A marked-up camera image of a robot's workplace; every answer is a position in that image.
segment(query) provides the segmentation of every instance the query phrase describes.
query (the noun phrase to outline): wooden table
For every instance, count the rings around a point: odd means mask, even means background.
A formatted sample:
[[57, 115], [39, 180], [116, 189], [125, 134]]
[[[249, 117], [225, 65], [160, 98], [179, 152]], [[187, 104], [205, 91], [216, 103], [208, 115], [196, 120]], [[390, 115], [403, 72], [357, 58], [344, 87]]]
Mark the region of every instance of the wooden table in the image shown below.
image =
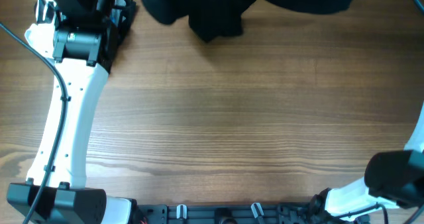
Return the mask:
[[[0, 1], [23, 37], [36, 0]], [[243, 36], [204, 44], [187, 18], [162, 26], [139, 7], [97, 106], [88, 187], [143, 204], [306, 201], [403, 148], [424, 95], [412, 0], [354, 0], [328, 16], [259, 0], [243, 17]], [[23, 220], [5, 194], [38, 150], [52, 81], [0, 32], [0, 223]]]

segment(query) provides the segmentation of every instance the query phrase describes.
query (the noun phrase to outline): wooden surface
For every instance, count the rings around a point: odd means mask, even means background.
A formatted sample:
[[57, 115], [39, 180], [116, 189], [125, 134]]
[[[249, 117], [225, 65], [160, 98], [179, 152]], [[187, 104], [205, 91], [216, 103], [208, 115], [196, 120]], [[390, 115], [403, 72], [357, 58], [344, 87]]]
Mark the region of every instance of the wooden surface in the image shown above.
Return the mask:
[[[23, 37], [34, 2], [0, 0], [1, 21]], [[143, 204], [305, 201], [403, 148], [424, 95], [412, 0], [354, 0], [331, 16], [259, 0], [243, 17], [243, 36], [204, 44], [187, 18], [166, 27], [139, 7], [97, 106], [87, 186]], [[38, 150], [52, 81], [0, 32], [2, 224], [23, 220], [5, 194]]]

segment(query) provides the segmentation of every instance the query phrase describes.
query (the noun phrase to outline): folded cloth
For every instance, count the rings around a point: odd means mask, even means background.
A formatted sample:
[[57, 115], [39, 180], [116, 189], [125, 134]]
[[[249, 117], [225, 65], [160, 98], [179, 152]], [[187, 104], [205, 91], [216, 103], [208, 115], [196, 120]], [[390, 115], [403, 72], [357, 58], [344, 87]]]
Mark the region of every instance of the folded cloth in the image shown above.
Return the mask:
[[[241, 15], [256, 0], [142, 0], [146, 10], [160, 23], [170, 25], [189, 16], [191, 29], [205, 42], [217, 36], [243, 33]], [[347, 10], [352, 0], [267, 0], [293, 11], [331, 14]]]

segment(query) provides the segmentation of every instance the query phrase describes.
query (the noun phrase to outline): wood grain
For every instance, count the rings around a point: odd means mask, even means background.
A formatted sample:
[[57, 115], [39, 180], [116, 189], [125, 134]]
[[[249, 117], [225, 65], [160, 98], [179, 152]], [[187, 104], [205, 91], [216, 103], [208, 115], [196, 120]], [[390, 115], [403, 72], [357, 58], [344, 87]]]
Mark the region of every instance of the wood grain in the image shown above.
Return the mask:
[[[1, 21], [23, 36], [35, 0], [0, 1]], [[162, 26], [139, 7], [97, 107], [87, 186], [140, 203], [305, 201], [403, 148], [424, 94], [412, 0], [354, 0], [326, 16], [259, 0], [243, 19], [243, 36], [204, 44], [187, 18]], [[35, 157], [52, 81], [0, 34], [2, 224], [23, 219], [5, 194]]]

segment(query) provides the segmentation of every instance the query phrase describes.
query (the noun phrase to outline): dark fabric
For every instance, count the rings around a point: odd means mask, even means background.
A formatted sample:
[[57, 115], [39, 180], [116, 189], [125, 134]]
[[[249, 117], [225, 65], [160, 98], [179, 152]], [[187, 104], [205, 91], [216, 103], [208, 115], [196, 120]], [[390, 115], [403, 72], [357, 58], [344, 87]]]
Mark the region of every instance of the dark fabric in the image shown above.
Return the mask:
[[[142, 0], [160, 23], [170, 25], [189, 16], [191, 29], [205, 42], [216, 36], [243, 33], [241, 15], [256, 0]], [[267, 0], [292, 11], [331, 14], [348, 9], [352, 0]]]

